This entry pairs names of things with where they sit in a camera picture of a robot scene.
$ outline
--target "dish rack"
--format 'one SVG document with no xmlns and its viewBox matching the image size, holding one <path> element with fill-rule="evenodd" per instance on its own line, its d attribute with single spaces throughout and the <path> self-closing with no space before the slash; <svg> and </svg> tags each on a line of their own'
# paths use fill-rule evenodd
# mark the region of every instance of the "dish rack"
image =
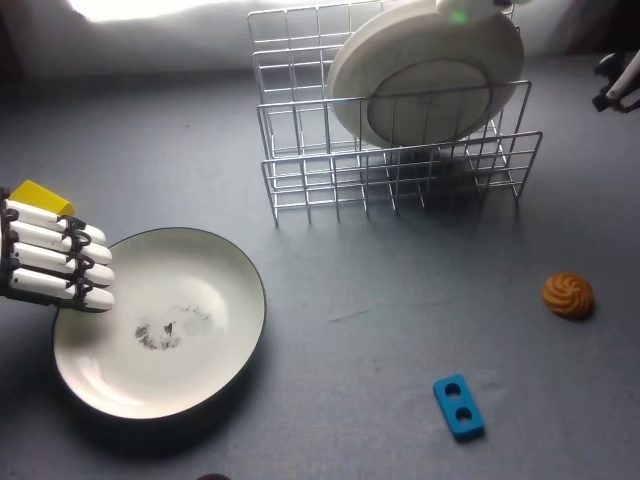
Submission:
<svg viewBox="0 0 640 480">
<path fill-rule="evenodd" d="M 428 105 L 438 96 L 474 89 L 376 97 L 390 102 L 387 148 L 367 144 L 336 118 L 333 106 L 338 102 L 356 102 L 362 112 L 362 102 L 370 99 L 326 97 L 333 59 L 361 25 L 394 3 L 369 0 L 249 14 L 265 154 L 261 167 L 276 225 L 286 209 L 306 209 L 311 222 L 317 206 L 333 206 L 339 219 L 341 207 L 350 203 L 363 205 L 369 215 L 378 200 L 390 201 L 397 213 L 407 197 L 417 198 L 425 209 L 482 200 L 497 189 L 510 190 L 516 202 L 522 197 L 542 141 L 539 131 L 520 131 L 529 81 L 481 87 L 489 95 L 497 88 L 515 93 L 497 116 L 455 141 L 394 146 L 396 102 L 415 97 L 409 100 Z M 514 7 L 504 14 L 513 20 Z M 457 136 L 452 132 L 451 138 Z"/>
</svg>

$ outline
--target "brown swirl cookie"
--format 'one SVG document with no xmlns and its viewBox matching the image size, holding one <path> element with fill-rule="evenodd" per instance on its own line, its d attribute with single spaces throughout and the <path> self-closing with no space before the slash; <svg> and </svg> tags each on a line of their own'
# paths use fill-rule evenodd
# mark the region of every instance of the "brown swirl cookie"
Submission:
<svg viewBox="0 0 640 480">
<path fill-rule="evenodd" d="M 595 304 L 591 285 L 575 273 L 559 273 L 547 279 L 542 298 L 553 313 L 565 318 L 584 318 Z"/>
</svg>

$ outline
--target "plate in dish rack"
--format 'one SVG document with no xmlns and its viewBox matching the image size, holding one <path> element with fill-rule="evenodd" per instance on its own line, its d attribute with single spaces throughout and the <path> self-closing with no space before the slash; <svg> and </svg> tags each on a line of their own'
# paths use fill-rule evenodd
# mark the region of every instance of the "plate in dish rack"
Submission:
<svg viewBox="0 0 640 480">
<path fill-rule="evenodd" d="M 60 310 L 53 348 L 62 379 L 85 403 L 130 419 L 166 417 L 219 392 L 261 336 L 260 275 L 231 242 L 167 228 L 111 248 L 113 310 Z"/>
<path fill-rule="evenodd" d="M 504 108 L 515 91 L 504 84 L 520 79 L 523 63 L 520 34 L 504 15 L 452 24 L 437 13 L 435 0 L 419 0 L 381 13 L 356 31 L 336 55 L 327 92 L 333 99 L 373 97 L 333 103 L 340 123 L 368 143 L 447 142 L 472 133 Z M 456 89 L 428 98 L 387 98 Z"/>
</svg>

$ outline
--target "yellow object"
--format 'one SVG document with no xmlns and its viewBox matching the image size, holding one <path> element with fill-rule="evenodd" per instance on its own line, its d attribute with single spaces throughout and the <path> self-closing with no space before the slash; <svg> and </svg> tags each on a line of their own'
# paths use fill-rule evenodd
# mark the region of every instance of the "yellow object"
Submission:
<svg viewBox="0 0 640 480">
<path fill-rule="evenodd" d="M 591 285 L 576 273 L 559 273 L 547 279 L 542 298 L 553 313 L 565 318 L 585 318 L 595 304 Z"/>
<path fill-rule="evenodd" d="M 58 215 L 73 215 L 73 205 L 68 200 L 41 187 L 36 182 L 26 180 L 11 194 L 11 200 L 42 208 Z"/>
</svg>

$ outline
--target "gray tabletop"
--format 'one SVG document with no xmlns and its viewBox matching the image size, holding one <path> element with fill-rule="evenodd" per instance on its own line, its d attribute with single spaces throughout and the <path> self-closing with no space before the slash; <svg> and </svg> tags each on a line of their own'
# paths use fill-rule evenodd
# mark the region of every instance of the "gray tabletop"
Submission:
<svg viewBox="0 0 640 480">
<path fill-rule="evenodd" d="M 389 204 L 273 224 L 250 73 L 29 89 L 0 111 L 0 183 L 26 178 L 120 240 L 197 227 L 242 248 L 268 296 L 260 349 L 206 411 L 171 425 L 85 411 L 52 359 L 54 309 L 0 300 L 0 477 L 635 478 L 640 114 L 597 114 L 594 58 L 530 61 L 545 133 L 519 211 Z M 571 323 L 545 278 L 598 308 Z M 432 384 L 463 373 L 486 436 L 451 437 Z"/>
</svg>

